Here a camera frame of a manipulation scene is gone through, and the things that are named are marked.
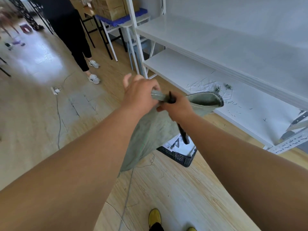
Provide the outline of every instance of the patterned pants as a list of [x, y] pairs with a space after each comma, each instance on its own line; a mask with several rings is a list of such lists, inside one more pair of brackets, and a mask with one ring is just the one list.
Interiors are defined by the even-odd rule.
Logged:
[[33, 17], [30, 15], [29, 11], [25, 8], [21, 0], [9, 0], [13, 5], [17, 8], [17, 10], [22, 14], [25, 20], [30, 24], [30, 26], [35, 30], [42, 30], [44, 27], [42, 25], [37, 24]]

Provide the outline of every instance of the hand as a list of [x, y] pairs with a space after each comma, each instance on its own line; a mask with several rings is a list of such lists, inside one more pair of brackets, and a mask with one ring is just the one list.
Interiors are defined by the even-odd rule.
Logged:
[[172, 92], [172, 95], [176, 98], [174, 104], [161, 103], [156, 110], [157, 112], [166, 110], [173, 121], [181, 124], [182, 121], [185, 121], [186, 118], [189, 118], [195, 113], [189, 100], [185, 96], [175, 91]]
[[123, 79], [125, 94], [121, 107], [133, 110], [141, 118], [158, 104], [158, 101], [152, 98], [151, 91], [160, 91], [160, 87], [156, 79], [145, 79], [140, 74], [129, 84], [131, 76], [132, 74], [127, 74]]

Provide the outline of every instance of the black plastic crate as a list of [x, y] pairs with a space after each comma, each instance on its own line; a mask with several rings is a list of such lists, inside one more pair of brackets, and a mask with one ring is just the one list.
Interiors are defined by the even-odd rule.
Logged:
[[191, 157], [186, 156], [186, 155], [182, 155], [176, 151], [169, 151], [167, 148], [164, 148], [163, 146], [160, 146], [159, 148], [157, 148], [156, 150], [160, 151], [161, 153], [165, 154], [166, 156], [168, 156], [169, 158], [173, 159], [174, 161], [176, 161], [177, 163], [183, 165], [184, 167], [189, 167], [190, 164], [192, 163], [195, 154], [197, 152], [197, 148], [195, 149], [195, 151], [193, 152], [193, 155]]

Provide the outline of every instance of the green sack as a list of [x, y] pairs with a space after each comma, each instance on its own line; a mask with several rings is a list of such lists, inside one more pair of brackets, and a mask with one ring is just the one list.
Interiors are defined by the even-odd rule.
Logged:
[[[152, 91], [153, 99], [167, 101], [168, 95], [159, 91]], [[217, 93], [200, 92], [186, 96], [192, 108], [199, 116], [212, 112], [215, 108], [223, 107], [224, 101]], [[172, 121], [167, 111], [157, 112], [154, 107], [138, 122], [130, 139], [121, 171], [127, 171], [146, 155], [162, 146], [179, 134], [177, 124]]]

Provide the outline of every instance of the yellow shoe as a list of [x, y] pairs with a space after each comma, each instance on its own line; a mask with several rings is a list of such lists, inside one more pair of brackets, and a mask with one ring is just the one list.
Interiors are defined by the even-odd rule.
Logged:
[[154, 208], [152, 211], [150, 211], [149, 214], [149, 227], [151, 228], [155, 223], [161, 224], [161, 217], [159, 210]]

